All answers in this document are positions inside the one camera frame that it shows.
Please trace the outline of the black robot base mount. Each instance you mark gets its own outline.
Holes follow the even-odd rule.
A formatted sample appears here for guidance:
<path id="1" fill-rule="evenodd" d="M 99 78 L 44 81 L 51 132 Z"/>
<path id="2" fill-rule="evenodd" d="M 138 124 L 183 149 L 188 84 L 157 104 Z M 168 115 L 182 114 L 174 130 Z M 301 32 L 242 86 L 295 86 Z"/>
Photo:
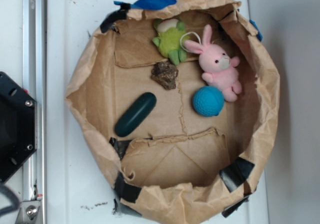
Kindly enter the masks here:
<path id="1" fill-rule="evenodd" d="M 36 150 L 36 101 L 0 73 L 0 182 L 6 183 Z"/>

